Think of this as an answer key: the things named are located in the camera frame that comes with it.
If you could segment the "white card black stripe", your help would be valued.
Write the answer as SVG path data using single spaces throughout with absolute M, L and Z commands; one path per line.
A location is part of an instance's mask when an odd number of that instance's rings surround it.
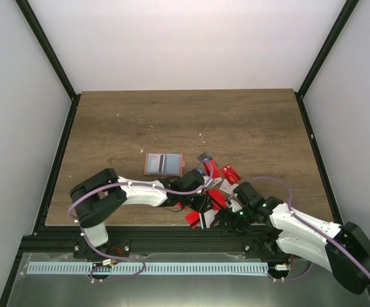
M 166 155 L 162 153 L 150 153 L 146 163 L 146 172 L 150 175 L 162 174 L 165 170 Z

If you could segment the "pink card holder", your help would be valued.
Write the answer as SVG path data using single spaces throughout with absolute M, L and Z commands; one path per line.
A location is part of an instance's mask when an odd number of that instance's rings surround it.
M 183 155 L 178 154 L 178 153 L 163 153 L 163 154 L 166 155 L 164 173 L 155 174 L 155 175 L 147 174 L 147 172 L 146 172 L 146 163 L 147 163 L 148 155 L 149 155 L 149 153 L 147 153 L 145 164 L 144 164 L 144 175 L 148 175 L 148 176 L 157 176 L 157 175 L 161 175 L 161 176 L 169 176 L 169 175 L 181 176 L 183 174 L 183 169 L 185 168 L 185 165 L 186 165 L 186 162 L 185 162 L 185 159 L 183 158 Z

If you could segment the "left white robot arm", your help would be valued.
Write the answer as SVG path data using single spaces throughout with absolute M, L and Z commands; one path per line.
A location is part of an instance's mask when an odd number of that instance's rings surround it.
M 211 176 L 206 177 L 197 169 L 176 178 L 140 181 L 118 176 L 107 168 L 72 188 L 72 205 L 67 214 L 79 223 L 82 236 L 89 241 L 89 252 L 104 258 L 111 250 L 105 220 L 121 206 L 189 206 L 202 197 L 212 181 Z

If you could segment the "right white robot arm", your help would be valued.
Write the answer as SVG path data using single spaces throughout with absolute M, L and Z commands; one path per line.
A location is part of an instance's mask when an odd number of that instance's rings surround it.
M 226 189 L 227 226 L 247 232 L 253 223 L 279 231 L 264 241 L 268 256 L 283 253 L 304 258 L 332 273 L 353 294 L 370 287 L 370 239 L 357 224 L 338 224 L 305 214 L 283 201 L 264 198 L 249 182 Z

